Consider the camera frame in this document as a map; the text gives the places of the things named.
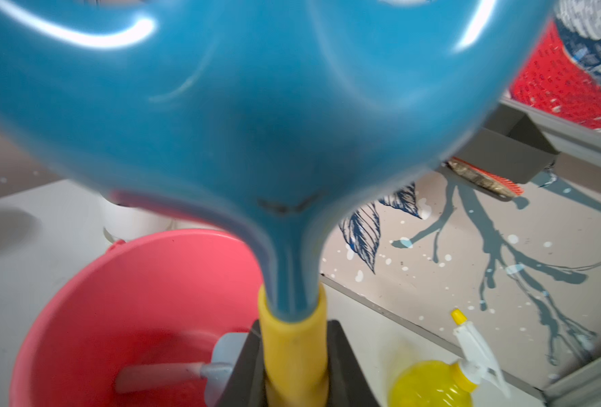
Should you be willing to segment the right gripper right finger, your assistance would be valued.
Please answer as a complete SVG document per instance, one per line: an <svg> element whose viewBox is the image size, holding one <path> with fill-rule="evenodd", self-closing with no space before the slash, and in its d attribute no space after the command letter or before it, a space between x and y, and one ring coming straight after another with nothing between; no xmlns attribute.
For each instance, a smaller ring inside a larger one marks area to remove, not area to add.
<svg viewBox="0 0 601 407"><path fill-rule="evenodd" d="M379 407L340 322L327 322L327 406Z"/></svg>

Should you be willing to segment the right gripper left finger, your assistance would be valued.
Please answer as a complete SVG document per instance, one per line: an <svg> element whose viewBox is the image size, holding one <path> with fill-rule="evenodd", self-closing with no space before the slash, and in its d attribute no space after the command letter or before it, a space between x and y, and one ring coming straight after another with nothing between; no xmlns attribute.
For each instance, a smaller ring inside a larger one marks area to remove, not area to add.
<svg viewBox="0 0 601 407"><path fill-rule="evenodd" d="M266 372L260 322L256 320L234 366L227 387L218 400L219 407L265 407Z"/></svg>

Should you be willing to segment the light blue toy trowel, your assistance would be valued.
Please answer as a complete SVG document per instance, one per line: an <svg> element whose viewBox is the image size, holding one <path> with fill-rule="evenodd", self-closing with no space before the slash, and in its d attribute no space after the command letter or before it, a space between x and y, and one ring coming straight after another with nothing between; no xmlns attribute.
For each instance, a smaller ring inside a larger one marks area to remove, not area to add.
<svg viewBox="0 0 601 407"><path fill-rule="evenodd" d="M126 366L118 373L114 390L119 394L135 393L171 388L205 379L204 401L207 406L215 406L227 388L247 337L245 332L229 332L223 335L214 346L212 360L207 363Z"/></svg>

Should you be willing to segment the yellow spray bottle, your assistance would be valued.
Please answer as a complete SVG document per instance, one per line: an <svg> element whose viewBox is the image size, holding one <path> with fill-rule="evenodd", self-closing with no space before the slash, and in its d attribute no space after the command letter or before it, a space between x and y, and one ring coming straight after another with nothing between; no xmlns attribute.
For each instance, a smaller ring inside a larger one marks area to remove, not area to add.
<svg viewBox="0 0 601 407"><path fill-rule="evenodd" d="M449 364L421 361L405 369L388 392L389 406L472 406L473 393L483 382L510 398L500 364L482 334L461 310L450 315L463 356Z"/></svg>

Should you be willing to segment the pink plastic bucket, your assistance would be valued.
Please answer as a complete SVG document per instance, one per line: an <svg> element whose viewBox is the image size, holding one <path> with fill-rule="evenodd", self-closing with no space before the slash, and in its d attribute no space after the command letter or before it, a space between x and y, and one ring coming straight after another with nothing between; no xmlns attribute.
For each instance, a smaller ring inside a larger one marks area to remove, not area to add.
<svg viewBox="0 0 601 407"><path fill-rule="evenodd" d="M209 362L247 332L262 283L251 250L224 232L181 230L116 244L44 307L17 355L12 406L202 406L205 380L119 394L126 366Z"/></svg>

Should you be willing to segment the blue toy fork yellow handle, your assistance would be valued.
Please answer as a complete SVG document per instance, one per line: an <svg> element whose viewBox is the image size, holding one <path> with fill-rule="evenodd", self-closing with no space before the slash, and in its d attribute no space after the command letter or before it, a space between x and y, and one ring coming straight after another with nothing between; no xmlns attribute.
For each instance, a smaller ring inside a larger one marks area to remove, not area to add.
<svg viewBox="0 0 601 407"><path fill-rule="evenodd" d="M0 128L110 198L246 242L268 403L324 406L327 236L476 132L553 6L0 1Z"/></svg>

